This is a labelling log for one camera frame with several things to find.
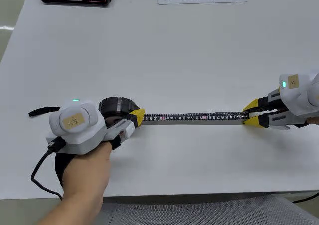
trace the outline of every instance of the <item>paper label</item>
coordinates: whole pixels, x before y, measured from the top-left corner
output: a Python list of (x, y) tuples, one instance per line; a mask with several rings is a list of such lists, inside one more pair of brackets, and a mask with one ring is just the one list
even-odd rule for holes
[(288, 77), (288, 88), (289, 89), (299, 88), (299, 79), (297, 74), (291, 75)]
[(62, 123), (64, 125), (64, 128), (69, 130), (79, 126), (80, 124), (84, 124), (84, 118), (81, 113), (78, 113), (63, 119)]

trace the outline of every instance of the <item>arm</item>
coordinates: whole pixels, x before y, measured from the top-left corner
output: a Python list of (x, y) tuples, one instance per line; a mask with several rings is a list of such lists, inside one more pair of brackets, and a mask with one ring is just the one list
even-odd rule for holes
[(101, 209), (103, 192), (109, 181), (109, 142), (75, 157), (63, 173), (63, 200), (39, 225), (87, 225)]

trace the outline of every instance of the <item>black cable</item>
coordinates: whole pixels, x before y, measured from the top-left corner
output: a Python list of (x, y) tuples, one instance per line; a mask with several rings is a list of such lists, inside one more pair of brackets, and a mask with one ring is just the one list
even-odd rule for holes
[(36, 173), (38, 172), (40, 166), (42, 165), (43, 161), (44, 161), (50, 154), (52, 154), (52, 151), (50, 151), (50, 150), (46, 151), (46, 153), (42, 156), (42, 158), (41, 158), (41, 159), (39, 160), (39, 162), (36, 164), (36, 166), (35, 166), (35, 168), (34, 168), (34, 170), (33, 170), (33, 172), (32, 172), (32, 175), (31, 175), (31, 181), (34, 182), (35, 184), (37, 184), (39, 188), (41, 188), (41, 189), (43, 189), (43, 190), (45, 190), (45, 191), (47, 191), (47, 192), (49, 192), (49, 193), (51, 193), (51, 194), (58, 195), (58, 197), (62, 200), (62, 196), (61, 196), (60, 193), (55, 192), (55, 191), (53, 191), (53, 190), (50, 190), (50, 189), (46, 188), (46, 187), (43, 186), (37, 179), (34, 178), (35, 175), (36, 175)]
[(62, 196), (60, 193), (55, 192), (51, 189), (46, 188), (45, 186), (43, 186), (37, 179), (35, 179), (35, 175), (38, 172), (40, 166), (42, 165), (43, 161), (53, 152), (57, 153), (60, 149), (62, 149), (64, 146), (66, 145), (66, 142), (64, 139), (62, 139), (61, 137), (56, 137), (55, 139), (53, 139), (48, 146), (48, 151), (46, 151), (46, 153), (42, 156), (42, 158), (39, 160), (39, 162), (36, 164), (32, 174), (31, 174), (31, 181), (34, 182), (39, 188), (41, 188), (42, 190), (45, 190), (51, 194), (55, 194), (57, 195), (61, 200), (62, 200)]
[(314, 199), (315, 197), (318, 197), (319, 196), (319, 193), (316, 193), (310, 197), (307, 197), (307, 198), (304, 198), (304, 199), (299, 199), (299, 200), (295, 200), (295, 201), (292, 201), (292, 203), (296, 204), (296, 203), (301, 203), (301, 202), (304, 202), (304, 201), (308, 201), (310, 199)]

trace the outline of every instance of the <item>gray floor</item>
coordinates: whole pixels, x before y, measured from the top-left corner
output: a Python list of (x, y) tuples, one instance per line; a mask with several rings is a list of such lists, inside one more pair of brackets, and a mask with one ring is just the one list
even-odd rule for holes
[[(0, 0), (0, 61), (14, 30), (24, 0)], [(284, 194), (290, 200), (307, 197), (311, 193)], [(0, 200), (0, 224), (30, 225), (59, 203), (59, 199)], [(319, 198), (298, 204), (319, 218)]]

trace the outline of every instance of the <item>table surface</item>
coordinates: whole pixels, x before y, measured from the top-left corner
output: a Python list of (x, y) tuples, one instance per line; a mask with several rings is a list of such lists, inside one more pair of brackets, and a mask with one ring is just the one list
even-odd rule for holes
[[(240, 111), (281, 73), (319, 61), (319, 0), (108, 8), (26, 0), (0, 65), (0, 199), (51, 194), (29, 176), (46, 151), (42, 106), (133, 99), (147, 113)], [(142, 126), (112, 153), (106, 196), (319, 189), (319, 129)], [(38, 179), (62, 191), (54, 156)]]

